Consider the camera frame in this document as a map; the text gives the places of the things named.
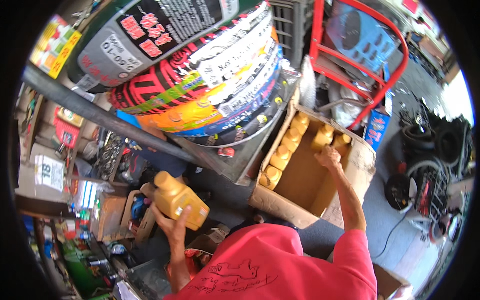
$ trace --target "cardboard box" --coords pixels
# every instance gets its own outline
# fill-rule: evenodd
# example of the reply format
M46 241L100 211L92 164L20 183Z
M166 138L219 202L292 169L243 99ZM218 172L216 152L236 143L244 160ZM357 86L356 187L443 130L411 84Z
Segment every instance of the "cardboard box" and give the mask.
M133 225L134 229L129 230L129 221L132 218L132 205L133 205L133 198L138 194L144 194L147 198L153 199L153 193L155 188L149 182L142 185L139 190L131 191L128 195L127 202L125 204L125 209L123 211L123 216L120 223L120 232L132 232L135 236L135 242L140 243L150 236L150 232L152 231L153 225L155 224L155 215L151 211L150 208L147 208L145 211L145 215L142 218L140 224Z
M284 133L297 110L311 117L310 125L302 137L298 149L273 191L259 184L260 174L268 166L270 157L280 144ZM316 222L319 217L344 228L338 193L333 179L325 167L320 166L313 157L315 153L310 144L320 126L328 123L335 128L336 134L346 133L352 137L349 152L342 157L341 163L348 181L352 184L358 198L363 196L375 174L375 151L362 139L332 120L314 113L298 104L298 90L288 104L285 121L274 140L272 148L263 160L257 182L249 199L249 205L291 222L303 229Z

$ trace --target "barcode sticker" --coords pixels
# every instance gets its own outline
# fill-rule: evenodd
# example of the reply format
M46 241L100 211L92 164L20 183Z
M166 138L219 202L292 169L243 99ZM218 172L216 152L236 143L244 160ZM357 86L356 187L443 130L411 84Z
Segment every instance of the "barcode sticker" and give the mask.
M218 111L224 118L228 117L233 113L233 110L230 107L230 105L222 105L218 108Z
M182 211L183 211L183 208L181 208L181 207L179 206L179 207L177 207L177 210L175 210L175 214L176 214L177 216L180 216L180 214L182 213Z

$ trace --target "yellow sign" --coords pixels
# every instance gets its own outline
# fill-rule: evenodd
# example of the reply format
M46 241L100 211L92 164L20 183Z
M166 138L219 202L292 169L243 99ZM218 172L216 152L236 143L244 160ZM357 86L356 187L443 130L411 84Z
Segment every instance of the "yellow sign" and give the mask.
M50 77L53 79L57 79L57 76L59 75L61 69L63 68L63 65L67 61L67 58L70 56L73 48L75 45L78 43L78 40L82 34L78 31L74 31L72 36L68 39L67 43L65 46L63 46L62 50L60 51L60 54L57 56L55 61L53 62L52 68L48 72Z

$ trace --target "white paper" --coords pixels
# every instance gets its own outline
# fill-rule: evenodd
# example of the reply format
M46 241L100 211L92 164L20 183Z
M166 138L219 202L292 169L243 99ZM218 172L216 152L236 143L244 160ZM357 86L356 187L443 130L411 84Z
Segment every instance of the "white paper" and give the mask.
M63 191L65 164L45 155L35 156L35 184Z

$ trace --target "electric cable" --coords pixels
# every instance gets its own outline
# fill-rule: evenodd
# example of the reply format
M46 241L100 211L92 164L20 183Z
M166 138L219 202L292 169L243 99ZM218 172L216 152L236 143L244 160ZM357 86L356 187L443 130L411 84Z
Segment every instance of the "electric cable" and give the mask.
M392 232L395 230L395 228L396 228L398 225L400 225L400 223L402 223L402 221L405 219L406 216L407 216L407 214L404 214L404 215L403 215L403 218L401 218L400 221L399 221L398 223L396 223L395 226L393 226L392 230L391 230L390 233L388 234L387 240L385 241L385 246L384 246L384 249L382 250L382 252L380 252L380 254L377 255L377 256L370 256L371 259L378 258L378 257L380 257L380 256L385 252L385 249L387 248L388 240L390 239L390 235L391 235Z

